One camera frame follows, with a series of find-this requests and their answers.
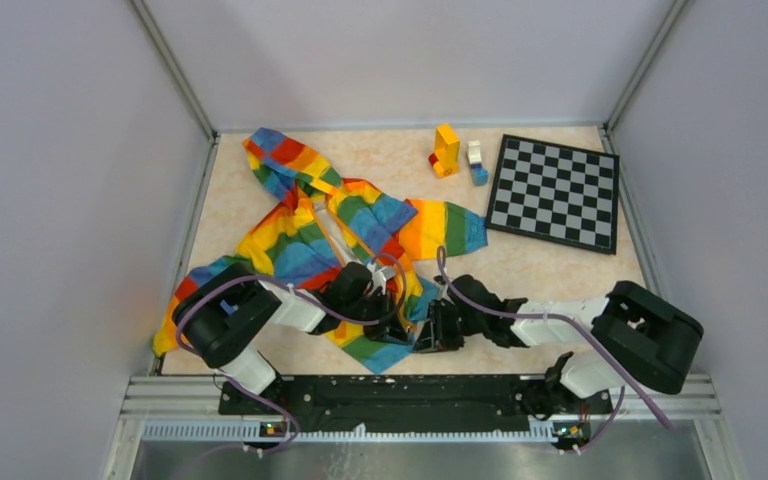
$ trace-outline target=colorful striped cloth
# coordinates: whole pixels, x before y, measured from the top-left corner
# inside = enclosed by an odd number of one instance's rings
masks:
[[[175,307],[232,263],[243,262],[252,271],[298,288],[317,289],[334,279],[350,259],[337,253],[314,214],[314,202],[325,203],[343,241],[358,259],[389,253],[399,260],[406,285],[396,276],[387,288],[397,297],[407,290],[400,320],[408,331],[426,318],[428,303],[438,292],[432,282],[416,274],[412,261],[435,258],[440,245],[449,255],[487,245],[479,215],[448,202],[399,201],[365,180],[342,178],[322,155],[280,132],[261,128],[243,146],[255,177],[279,203],[243,237],[234,255],[193,269],[181,282],[154,338],[158,355],[177,346],[171,318]],[[346,322],[326,335],[373,373],[391,367],[412,348],[368,340],[363,327]]]

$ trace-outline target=beige table surface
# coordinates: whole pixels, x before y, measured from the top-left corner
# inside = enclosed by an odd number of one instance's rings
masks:
[[[491,181],[502,134],[602,151],[596,127],[459,128],[461,171],[438,179],[428,165],[433,129],[285,132],[318,150],[343,177],[363,178],[399,199],[448,200],[484,215],[490,185],[472,185],[466,164],[466,142],[481,141],[481,153]],[[205,198],[190,268],[231,254],[239,240],[277,203],[257,182],[246,161],[242,141],[248,135],[222,135]],[[487,288],[505,297],[532,300],[576,300],[603,295],[617,280],[643,284],[643,277],[620,212],[616,255],[488,230],[488,246],[449,260],[450,275],[472,274]],[[416,263],[420,275],[435,275],[433,261]],[[282,374],[365,374],[360,363],[325,337],[267,325],[255,345]],[[569,346],[503,349],[480,336],[466,338],[455,352],[414,354],[386,373],[542,373]],[[183,350],[166,355],[163,374],[201,374],[210,370],[198,357]]]

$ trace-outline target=white wall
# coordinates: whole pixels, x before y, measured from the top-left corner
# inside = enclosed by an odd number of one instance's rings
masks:
[[[696,2],[618,133],[672,299],[768,478],[768,2]]]
[[[205,142],[124,1],[0,1],[0,480],[97,478]]]
[[[671,0],[149,0],[214,126],[601,123]]]

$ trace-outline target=marble patterned surface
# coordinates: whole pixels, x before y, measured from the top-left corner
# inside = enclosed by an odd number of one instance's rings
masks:
[[[434,142],[432,129],[285,132],[318,150],[343,177],[374,183],[387,194],[403,198],[448,200],[482,215],[490,185],[475,187],[466,171],[466,142],[481,141],[485,168],[495,171],[503,133],[602,151],[595,127],[459,128],[461,171],[438,179],[428,165]],[[210,179],[196,233],[190,268],[234,251],[237,242],[272,209],[276,199],[255,180],[246,162],[244,134],[226,134]],[[625,216],[618,221],[616,255],[604,255],[508,233],[488,231],[489,245],[449,260],[453,276],[470,273],[501,298],[576,300],[607,293],[617,280],[643,284]],[[421,275],[431,278],[433,261],[417,262]],[[283,374],[365,374],[360,363],[324,337],[267,325],[254,340],[260,352]],[[455,352],[411,355],[387,371],[391,374],[532,373],[543,372],[568,345],[503,349],[483,337],[467,337]],[[198,357],[183,350],[166,355],[164,374],[201,374],[209,370]]]

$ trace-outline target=gray floor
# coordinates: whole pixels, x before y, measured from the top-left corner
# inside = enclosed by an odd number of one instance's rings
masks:
[[[299,443],[258,460],[237,450],[217,453],[178,479],[411,480],[634,479],[704,480],[707,469],[689,424],[671,434],[654,422],[617,422],[584,455],[547,455],[517,444]],[[133,480],[168,479],[215,446],[144,442]]]

